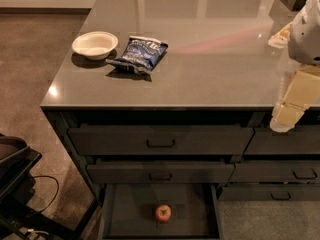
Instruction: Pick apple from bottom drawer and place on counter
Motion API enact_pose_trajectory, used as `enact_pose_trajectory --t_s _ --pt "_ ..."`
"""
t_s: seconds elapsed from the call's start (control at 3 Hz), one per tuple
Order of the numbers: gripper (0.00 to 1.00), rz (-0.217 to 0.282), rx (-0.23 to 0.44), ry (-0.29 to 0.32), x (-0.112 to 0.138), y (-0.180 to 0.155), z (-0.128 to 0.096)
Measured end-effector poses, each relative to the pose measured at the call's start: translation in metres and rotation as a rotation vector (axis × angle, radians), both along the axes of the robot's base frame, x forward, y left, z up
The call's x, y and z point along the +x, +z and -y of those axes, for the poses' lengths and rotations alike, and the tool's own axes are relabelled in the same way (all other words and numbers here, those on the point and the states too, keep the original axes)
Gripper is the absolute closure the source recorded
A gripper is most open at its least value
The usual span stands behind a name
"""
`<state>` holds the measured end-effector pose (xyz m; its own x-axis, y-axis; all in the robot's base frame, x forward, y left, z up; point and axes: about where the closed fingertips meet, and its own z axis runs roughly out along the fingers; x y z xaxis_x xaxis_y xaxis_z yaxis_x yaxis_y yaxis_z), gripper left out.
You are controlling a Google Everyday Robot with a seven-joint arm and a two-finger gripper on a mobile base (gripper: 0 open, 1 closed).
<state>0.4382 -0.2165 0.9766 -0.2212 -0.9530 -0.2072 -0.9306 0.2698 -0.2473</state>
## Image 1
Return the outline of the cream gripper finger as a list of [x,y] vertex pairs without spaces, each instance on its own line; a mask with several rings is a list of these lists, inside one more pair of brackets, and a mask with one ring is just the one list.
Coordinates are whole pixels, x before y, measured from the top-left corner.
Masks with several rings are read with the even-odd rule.
[[320,97],[320,68],[303,65],[285,82],[270,121],[274,132],[285,133],[293,129],[305,111]]
[[268,40],[268,45],[274,48],[282,49],[288,45],[292,23],[288,23],[280,31],[274,34]]

